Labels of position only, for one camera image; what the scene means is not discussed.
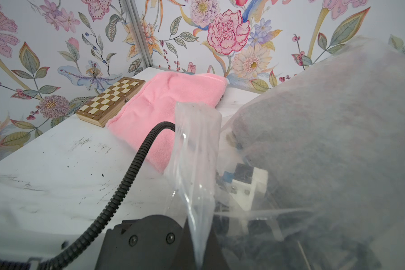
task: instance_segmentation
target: purple flower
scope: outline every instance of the purple flower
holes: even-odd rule
[[[267,22],[264,19],[261,19],[259,21],[259,25],[255,25],[255,34],[257,33],[261,33],[262,37],[267,35],[267,32],[270,31],[272,29],[272,27],[270,26],[270,23],[272,21],[267,20]]]
[[[255,34],[251,32],[250,38],[247,39],[250,42],[250,46],[255,46],[256,43],[264,44],[264,38],[261,35],[261,32],[257,33],[255,31]]]
[[[65,116],[69,111],[69,100],[60,95],[46,96],[39,102],[40,112],[45,118]]]

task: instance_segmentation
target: screw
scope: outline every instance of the screw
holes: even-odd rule
[[[136,245],[136,242],[138,242],[138,236],[132,235],[132,236],[129,238],[129,245],[130,245],[131,247],[133,247],[133,246]]]
[[[172,232],[168,233],[167,234],[167,243],[171,245],[172,243],[174,243],[174,240],[175,240],[175,235]]]

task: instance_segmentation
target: floral wallpaper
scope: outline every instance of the floral wallpaper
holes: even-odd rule
[[[355,35],[378,38],[405,54],[405,0],[136,3],[155,66],[215,73],[253,92],[287,82]]]
[[[0,160],[144,68],[119,0],[0,1]]]

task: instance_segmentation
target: blue part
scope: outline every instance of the blue part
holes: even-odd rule
[[[224,175],[222,176],[222,179],[227,182],[227,183],[231,183],[232,180],[234,179],[234,174],[231,172],[224,172]]]

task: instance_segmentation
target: black corrugated cable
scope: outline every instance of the black corrugated cable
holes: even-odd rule
[[[129,169],[124,175],[119,187],[107,206],[103,209],[102,213],[100,213],[90,227],[63,252],[54,258],[49,259],[48,261],[40,263],[38,270],[62,269],[68,266],[78,256],[80,256],[83,251],[86,250],[86,248],[95,240],[95,238],[102,232],[102,230],[114,216],[115,212],[132,186],[132,183],[135,180],[135,177],[138,174],[138,171],[140,170],[151,145],[155,141],[157,135],[159,135],[159,133],[166,128],[175,131],[175,125],[171,122],[161,122],[150,131],[144,142],[141,144],[139,150],[136,152],[136,155],[130,164]],[[0,261],[0,263],[8,264],[14,262]]]

